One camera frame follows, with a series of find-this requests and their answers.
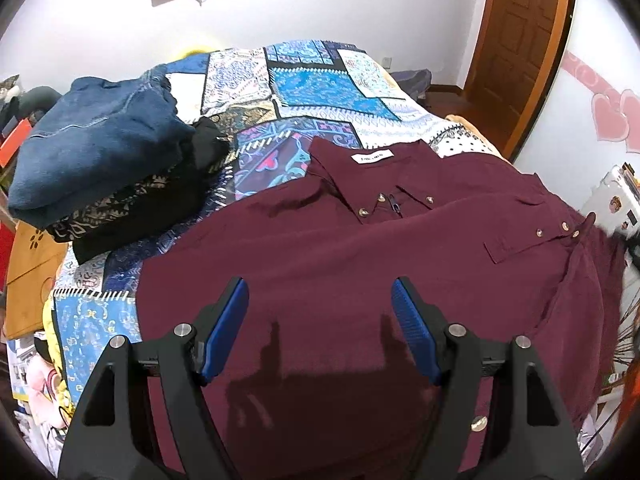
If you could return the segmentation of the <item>wooden lap desk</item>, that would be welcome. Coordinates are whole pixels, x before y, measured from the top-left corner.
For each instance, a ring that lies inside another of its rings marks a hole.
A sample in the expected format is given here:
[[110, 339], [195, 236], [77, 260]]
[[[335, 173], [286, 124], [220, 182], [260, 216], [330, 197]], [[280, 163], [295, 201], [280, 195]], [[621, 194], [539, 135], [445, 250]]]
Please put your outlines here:
[[6, 277], [6, 338], [40, 330], [42, 308], [66, 252], [67, 245], [57, 243], [47, 231], [17, 223]]

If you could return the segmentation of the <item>grey backpack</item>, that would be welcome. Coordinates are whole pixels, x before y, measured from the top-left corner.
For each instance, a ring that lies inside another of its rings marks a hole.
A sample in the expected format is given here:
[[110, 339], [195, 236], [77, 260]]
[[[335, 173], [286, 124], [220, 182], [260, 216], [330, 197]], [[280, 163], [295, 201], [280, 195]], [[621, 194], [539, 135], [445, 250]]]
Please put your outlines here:
[[390, 76], [398, 84], [399, 88], [415, 101], [424, 97], [428, 88], [431, 87], [433, 78], [432, 72], [426, 68], [422, 68], [422, 70], [398, 70], [397, 72], [391, 72]]

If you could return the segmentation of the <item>white wardrobe sliding door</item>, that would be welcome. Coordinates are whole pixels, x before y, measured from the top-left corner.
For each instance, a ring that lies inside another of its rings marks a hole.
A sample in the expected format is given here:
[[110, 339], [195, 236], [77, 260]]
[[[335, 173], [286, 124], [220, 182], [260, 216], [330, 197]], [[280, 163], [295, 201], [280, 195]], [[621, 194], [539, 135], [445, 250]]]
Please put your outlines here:
[[625, 162], [639, 168], [639, 45], [611, 0], [575, 0], [561, 65], [515, 166], [580, 208]]

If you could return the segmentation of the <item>grey green pillow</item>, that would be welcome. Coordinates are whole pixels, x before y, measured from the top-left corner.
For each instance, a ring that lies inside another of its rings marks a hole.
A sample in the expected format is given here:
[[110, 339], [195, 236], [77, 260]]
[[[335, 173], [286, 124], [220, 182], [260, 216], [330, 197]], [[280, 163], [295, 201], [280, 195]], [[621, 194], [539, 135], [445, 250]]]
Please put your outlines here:
[[17, 98], [16, 118], [39, 122], [55, 106], [61, 95], [51, 87], [41, 86], [22, 93]]

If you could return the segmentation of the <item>brown wooden door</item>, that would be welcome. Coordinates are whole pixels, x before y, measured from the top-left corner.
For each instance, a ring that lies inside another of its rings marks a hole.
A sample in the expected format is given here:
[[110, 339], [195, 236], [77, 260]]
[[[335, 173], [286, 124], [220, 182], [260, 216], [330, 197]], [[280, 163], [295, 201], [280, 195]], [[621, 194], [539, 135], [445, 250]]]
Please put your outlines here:
[[514, 159], [537, 118], [568, 35], [574, 0], [486, 0], [463, 88], [478, 128]]

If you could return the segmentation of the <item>orange box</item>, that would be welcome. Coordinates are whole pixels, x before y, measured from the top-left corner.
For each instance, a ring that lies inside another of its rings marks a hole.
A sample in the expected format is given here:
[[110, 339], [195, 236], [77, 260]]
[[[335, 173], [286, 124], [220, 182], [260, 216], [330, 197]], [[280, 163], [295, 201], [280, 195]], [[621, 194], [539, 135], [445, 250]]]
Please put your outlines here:
[[0, 166], [6, 168], [16, 155], [20, 146], [32, 131], [32, 125], [27, 118], [22, 119], [3, 141], [0, 148]]

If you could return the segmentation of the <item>wall power socket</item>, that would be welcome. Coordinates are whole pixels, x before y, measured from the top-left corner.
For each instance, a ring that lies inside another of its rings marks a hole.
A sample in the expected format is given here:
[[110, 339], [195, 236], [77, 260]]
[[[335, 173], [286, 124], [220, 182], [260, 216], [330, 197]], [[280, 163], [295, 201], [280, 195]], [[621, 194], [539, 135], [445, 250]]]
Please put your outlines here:
[[392, 58], [390, 56], [382, 58], [381, 66], [386, 70], [389, 70], [392, 67]]

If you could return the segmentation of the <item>maroon button shirt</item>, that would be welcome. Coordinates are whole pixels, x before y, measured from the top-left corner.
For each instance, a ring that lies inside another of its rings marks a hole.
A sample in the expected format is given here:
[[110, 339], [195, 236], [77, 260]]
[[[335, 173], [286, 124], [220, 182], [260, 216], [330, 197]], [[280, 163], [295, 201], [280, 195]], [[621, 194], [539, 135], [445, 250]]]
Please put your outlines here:
[[533, 174], [426, 143], [312, 142], [303, 177], [245, 197], [143, 263], [154, 339], [244, 278], [250, 305], [204, 392], [245, 479], [396, 479], [435, 391], [392, 308], [396, 278], [486, 339], [527, 336], [580, 426], [611, 365], [619, 240]]

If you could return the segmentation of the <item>blue patchwork bedspread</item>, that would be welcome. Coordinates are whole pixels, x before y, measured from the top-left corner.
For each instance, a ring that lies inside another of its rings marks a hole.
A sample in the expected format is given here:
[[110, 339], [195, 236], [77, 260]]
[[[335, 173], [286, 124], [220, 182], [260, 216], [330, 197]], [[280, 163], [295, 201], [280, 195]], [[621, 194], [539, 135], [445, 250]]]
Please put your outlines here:
[[139, 339], [134, 292], [143, 260], [167, 252], [212, 212], [303, 176], [314, 139], [343, 148], [424, 140], [442, 156], [494, 151], [464, 118], [428, 112], [353, 44], [285, 41], [192, 54], [165, 67], [178, 117], [192, 127], [203, 117], [211, 119], [230, 138], [231, 151], [193, 218], [85, 263], [65, 243], [55, 287], [89, 293], [77, 301], [52, 295], [43, 309], [61, 377], [58, 398], [66, 410], [77, 404], [108, 338]]

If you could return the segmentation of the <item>folded blue denim jeans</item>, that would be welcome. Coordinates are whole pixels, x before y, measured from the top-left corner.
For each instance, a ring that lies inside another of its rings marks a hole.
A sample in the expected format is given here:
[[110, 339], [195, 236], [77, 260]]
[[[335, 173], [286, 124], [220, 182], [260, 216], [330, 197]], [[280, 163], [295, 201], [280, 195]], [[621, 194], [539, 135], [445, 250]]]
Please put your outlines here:
[[163, 65], [128, 80], [78, 78], [18, 149], [9, 212], [44, 229], [177, 165], [193, 133]]

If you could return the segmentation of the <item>black patterned folded garment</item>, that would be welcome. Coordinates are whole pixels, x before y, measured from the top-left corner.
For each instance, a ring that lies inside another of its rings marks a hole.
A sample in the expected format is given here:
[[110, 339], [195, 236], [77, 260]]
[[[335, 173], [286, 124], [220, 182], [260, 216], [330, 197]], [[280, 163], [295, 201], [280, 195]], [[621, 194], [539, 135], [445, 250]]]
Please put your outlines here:
[[48, 226], [47, 232], [58, 243], [70, 243], [76, 260], [85, 263], [193, 218], [204, 206], [231, 141], [203, 117], [180, 148], [177, 165], [73, 212]]

